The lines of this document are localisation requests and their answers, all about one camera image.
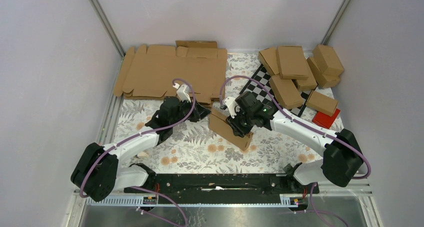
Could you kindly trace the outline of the brown cardboard box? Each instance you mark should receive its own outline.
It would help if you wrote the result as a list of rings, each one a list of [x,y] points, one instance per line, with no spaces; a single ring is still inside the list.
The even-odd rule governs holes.
[[[227,117],[224,114],[219,112],[217,109],[212,108],[211,114],[209,115],[209,129],[242,151],[247,150],[251,144],[254,133],[249,132],[244,137],[235,136],[233,129],[226,122],[226,118]]]

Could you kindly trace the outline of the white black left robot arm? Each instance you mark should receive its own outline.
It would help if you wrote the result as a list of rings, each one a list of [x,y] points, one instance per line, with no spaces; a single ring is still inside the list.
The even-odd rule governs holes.
[[[80,197],[96,202],[104,200],[113,191],[129,187],[138,187],[148,193],[155,187],[152,170],[137,164],[122,167],[122,163],[165,142],[175,126],[185,121],[196,123],[211,112],[197,101],[167,97],[138,132],[105,145],[89,144],[70,181],[79,188]]]

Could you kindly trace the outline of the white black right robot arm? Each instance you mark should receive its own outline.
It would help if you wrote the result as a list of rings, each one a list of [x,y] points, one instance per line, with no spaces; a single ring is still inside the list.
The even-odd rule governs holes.
[[[235,136],[244,137],[254,126],[265,128],[297,140],[322,157],[287,171],[286,185],[293,193],[320,181],[344,188],[365,162],[351,131],[319,127],[283,109],[274,100],[262,103],[251,92],[244,92],[236,98],[225,98],[221,106],[229,110],[226,122]]]

